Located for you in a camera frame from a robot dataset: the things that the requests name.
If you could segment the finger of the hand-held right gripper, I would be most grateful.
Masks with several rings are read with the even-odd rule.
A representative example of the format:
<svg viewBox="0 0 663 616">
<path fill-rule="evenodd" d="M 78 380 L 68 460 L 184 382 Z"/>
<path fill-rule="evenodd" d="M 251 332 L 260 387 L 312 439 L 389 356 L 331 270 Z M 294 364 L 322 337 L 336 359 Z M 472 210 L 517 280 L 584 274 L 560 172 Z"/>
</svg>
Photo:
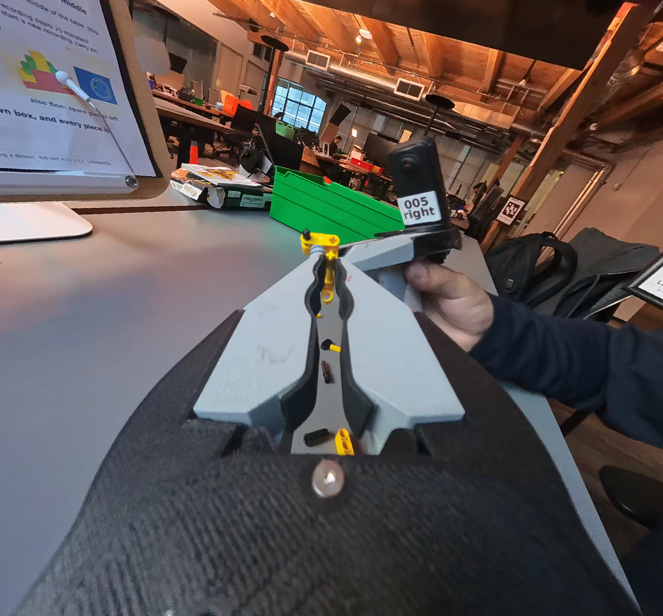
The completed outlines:
<svg viewBox="0 0 663 616">
<path fill-rule="evenodd" d="M 375 280 L 416 312 L 422 312 L 420 294 L 407 282 L 404 265 L 414 260 L 413 236 L 389 236 L 340 247 L 339 256 Z"/>
</svg>

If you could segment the person's right hand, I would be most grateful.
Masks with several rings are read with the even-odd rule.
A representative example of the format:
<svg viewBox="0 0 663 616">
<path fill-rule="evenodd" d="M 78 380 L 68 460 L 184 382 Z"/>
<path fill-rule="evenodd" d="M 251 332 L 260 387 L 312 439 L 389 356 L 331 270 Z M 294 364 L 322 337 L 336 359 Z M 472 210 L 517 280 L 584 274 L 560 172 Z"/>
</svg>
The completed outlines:
<svg viewBox="0 0 663 616">
<path fill-rule="evenodd" d="M 466 352 L 491 328 L 493 303 L 464 274 L 427 260 L 416 260 L 405 266 L 404 276 L 419 292 L 427 317 Z"/>
</svg>

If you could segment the yellow and grey lego assembly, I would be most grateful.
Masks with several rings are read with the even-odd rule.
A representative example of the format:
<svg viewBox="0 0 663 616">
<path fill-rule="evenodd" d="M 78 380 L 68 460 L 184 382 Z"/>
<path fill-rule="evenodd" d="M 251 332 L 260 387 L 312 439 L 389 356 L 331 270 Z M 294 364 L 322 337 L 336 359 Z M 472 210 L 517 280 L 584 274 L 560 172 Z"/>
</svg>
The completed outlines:
<svg viewBox="0 0 663 616">
<path fill-rule="evenodd" d="M 326 272 L 320 300 L 324 305 L 329 305 L 333 301 L 336 288 L 336 261 L 339 257 L 340 239 L 335 234 L 312 232 L 305 228 L 300 236 L 300 242 L 305 256 L 323 254 L 326 258 Z"/>
</svg>

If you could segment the lego box with torn flap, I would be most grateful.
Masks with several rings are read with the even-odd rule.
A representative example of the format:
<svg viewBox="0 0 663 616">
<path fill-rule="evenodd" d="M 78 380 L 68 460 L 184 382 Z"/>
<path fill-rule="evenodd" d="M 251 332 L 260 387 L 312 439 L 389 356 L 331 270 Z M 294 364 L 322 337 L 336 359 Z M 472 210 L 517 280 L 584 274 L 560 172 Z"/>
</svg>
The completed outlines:
<svg viewBox="0 0 663 616">
<path fill-rule="evenodd" d="M 226 165 L 183 164 L 170 176 L 170 185 L 194 200 L 212 208 L 269 210 L 272 188 L 245 177 Z"/>
</svg>

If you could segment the black backpack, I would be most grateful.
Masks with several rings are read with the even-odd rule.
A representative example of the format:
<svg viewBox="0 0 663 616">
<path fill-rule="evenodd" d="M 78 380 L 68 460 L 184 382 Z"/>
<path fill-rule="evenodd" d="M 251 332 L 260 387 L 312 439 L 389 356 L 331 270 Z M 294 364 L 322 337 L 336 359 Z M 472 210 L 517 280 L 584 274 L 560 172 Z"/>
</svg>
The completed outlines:
<svg viewBox="0 0 663 616">
<path fill-rule="evenodd" d="M 576 249 L 550 232 L 510 239 L 485 255 L 497 295 L 534 309 L 573 279 Z"/>
</svg>

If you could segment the black computer monitor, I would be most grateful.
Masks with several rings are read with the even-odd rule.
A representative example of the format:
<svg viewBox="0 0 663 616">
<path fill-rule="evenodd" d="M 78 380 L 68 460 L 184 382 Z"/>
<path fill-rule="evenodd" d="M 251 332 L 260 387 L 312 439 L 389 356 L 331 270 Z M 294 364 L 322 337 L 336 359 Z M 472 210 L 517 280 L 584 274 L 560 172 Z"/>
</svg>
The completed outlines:
<svg viewBox="0 0 663 616">
<path fill-rule="evenodd" d="M 275 117 L 258 113 L 259 127 L 268 158 L 278 167 L 294 171 L 300 169 L 304 152 L 303 145 L 294 139 L 294 127 Z"/>
</svg>

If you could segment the wooden post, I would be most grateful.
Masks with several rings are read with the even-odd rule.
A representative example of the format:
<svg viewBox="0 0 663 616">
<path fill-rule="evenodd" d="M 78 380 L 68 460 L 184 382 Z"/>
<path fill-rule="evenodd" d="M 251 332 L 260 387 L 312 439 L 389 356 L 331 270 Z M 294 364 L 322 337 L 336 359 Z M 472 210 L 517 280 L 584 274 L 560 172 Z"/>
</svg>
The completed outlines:
<svg viewBox="0 0 663 616">
<path fill-rule="evenodd" d="M 607 32 L 596 57 L 586 66 L 584 75 L 579 78 L 578 85 L 564 104 L 559 117 L 551 125 L 530 165 L 513 187 L 513 196 L 526 203 L 530 201 L 654 14 L 655 9 L 643 4 L 623 4 L 613 21 L 614 28 Z"/>
</svg>

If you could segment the metal air duct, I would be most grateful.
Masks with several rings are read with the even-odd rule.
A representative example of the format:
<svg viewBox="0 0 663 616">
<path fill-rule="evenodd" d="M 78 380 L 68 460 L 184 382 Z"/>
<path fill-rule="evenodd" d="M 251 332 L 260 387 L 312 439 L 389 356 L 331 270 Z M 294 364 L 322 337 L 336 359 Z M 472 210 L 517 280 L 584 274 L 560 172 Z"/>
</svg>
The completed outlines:
<svg viewBox="0 0 663 616">
<path fill-rule="evenodd" d="M 374 74 L 356 66 L 336 62 L 332 58 L 329 70 L 320 71 L 305 65 L 307 52 L 289 51 L 286 53 L 285 59 L 294 65 L 304 68 L 322 85 L 331 86 L 335 89 L 346 89 L 361 97 L 372 98 L 374 103 L 378 101 L 393 103 L 398 107 L 408 108 L 411 111 L 418 108 L 425 114 L 431 115 L 433 107 L 426 103 L 424 98 L 426 94 L 433 92 L 449 98 L 455 103 L 453 110 L 439 110 L 439 115 L 445 113 L 463 116 L 469 120 L 504 129 L 511 128 L 517 123 L 518 107 L 504 104 L 503 102 L 498 102 L 496 107 L 488 107 L 478 100 L 462 98 L 458 94 L 458 89 L 455 88 L 437 89 L 433 82 L 421 82 L 407 77 L 393 78 L 382 74 Z M 405 78 L 425 85 L 426 90 L 421 100 L 417 102 L 408 98 L 395 96 L 393 90 L 398 78 Z"/>
</svg>

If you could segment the white-headed pin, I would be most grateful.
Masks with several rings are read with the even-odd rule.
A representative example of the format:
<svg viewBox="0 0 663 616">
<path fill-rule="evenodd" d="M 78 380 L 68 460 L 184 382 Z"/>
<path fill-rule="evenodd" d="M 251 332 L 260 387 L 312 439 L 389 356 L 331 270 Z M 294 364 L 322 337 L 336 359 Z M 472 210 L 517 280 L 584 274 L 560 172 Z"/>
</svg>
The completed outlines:
<svg viewBox="0 0 663 616">
<path fill-rule="evenodd" d="M 76 96 L 81 98 L 84 102 L 87 103 L 92 103 L 92 98 L 90 95 L 87 94 L 86 91 L 84 91 L 79 85 L 77 85 L 71 76 L 67 74 L 65 71 L 62 70 L 57 70 L 55 72 L 55 76 L 57 81 L 62 85 L 62 87 L 65 87 L 72 91 Z"/>
</svg>

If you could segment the green plastic bin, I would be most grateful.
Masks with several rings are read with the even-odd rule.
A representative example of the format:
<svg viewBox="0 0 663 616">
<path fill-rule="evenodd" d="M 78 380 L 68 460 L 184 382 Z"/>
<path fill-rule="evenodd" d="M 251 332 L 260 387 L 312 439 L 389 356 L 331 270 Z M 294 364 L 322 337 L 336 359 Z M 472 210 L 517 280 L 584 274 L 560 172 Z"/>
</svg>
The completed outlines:
<svg viewBox="0 0 663 616">
<path fill-rule="evenodd" d="M 404 230 L 397 206 L 286 167 L 275 169 L 270 217 L 298 232 L 335 234 L 341 245 Z"/>
</svg>

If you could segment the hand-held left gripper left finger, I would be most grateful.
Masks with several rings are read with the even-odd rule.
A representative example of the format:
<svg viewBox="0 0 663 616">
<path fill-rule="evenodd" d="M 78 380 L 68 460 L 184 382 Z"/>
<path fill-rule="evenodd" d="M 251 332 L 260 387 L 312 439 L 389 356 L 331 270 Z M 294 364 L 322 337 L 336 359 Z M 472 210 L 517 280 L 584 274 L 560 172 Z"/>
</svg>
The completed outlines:
<svg viewBox="0 0 663 616">
<path fill-rule="evenodd" d="M 319 257 L 245 306 L 195 402 L 200 419 L 294 432 L 316 404 Z"/>
</svg>

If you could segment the instruction sheet on stand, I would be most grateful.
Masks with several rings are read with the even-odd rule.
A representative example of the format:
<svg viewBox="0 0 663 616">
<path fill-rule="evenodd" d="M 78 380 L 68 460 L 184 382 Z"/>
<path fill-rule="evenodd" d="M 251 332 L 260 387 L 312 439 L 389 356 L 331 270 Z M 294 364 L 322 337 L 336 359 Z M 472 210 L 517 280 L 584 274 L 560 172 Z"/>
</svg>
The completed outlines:
<svg viewBox="0 0 663 616">
<path fill-rule="evenodd" d="M 109 0 L 126 58 L 131 89 L 145 126 L 157 176 L 109 175 L 84 171 L 1 169 L 1 202 L 73 201 L 79 199 L 153 198 L 163 192 L 174 169 L 165 144 L 154 98 L 135 49 L 135 32 L 125 0 Z"/>
</svg>

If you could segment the black framed sign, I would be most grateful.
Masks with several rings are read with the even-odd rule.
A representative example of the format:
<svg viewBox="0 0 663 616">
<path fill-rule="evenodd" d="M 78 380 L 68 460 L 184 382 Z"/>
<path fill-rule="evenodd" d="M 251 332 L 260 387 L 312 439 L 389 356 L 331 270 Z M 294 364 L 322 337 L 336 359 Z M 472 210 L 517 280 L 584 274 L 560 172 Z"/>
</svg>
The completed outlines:
<svg viewBox="0 0 663 616">
<path fill-rule="evenodd" d="M 639 273 L 625 291 L 649 305 L 662 310 L 662 255 Z"/>
</svg>

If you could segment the white monitor stand base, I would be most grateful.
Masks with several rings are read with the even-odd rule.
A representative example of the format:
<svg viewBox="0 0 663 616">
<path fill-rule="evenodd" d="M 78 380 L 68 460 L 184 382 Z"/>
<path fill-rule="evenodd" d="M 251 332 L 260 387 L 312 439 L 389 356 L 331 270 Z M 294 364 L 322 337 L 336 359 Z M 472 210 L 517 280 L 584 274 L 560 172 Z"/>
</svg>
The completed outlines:
<svg viewBox="0 0 663 616">
<path fill-rule="evenodd" d="M 73 239 L 93 226 L 63 203 L 40 201 L 1 204 L 1 244 Z"/>
</svg>

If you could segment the person's right forearm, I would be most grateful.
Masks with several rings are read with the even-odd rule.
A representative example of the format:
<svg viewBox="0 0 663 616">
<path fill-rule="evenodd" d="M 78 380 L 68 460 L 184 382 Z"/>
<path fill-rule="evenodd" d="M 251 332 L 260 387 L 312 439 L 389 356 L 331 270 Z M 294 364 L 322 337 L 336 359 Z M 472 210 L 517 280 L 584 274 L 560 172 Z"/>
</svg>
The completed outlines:
<svg viewBox="0 0 663 616">
<path fill-rule="evenodd" d="M 489 298 L 493 323 L 469 354 L 493 378 L 662 448 L 662 331 L 544 316 Z"/>
</svg>

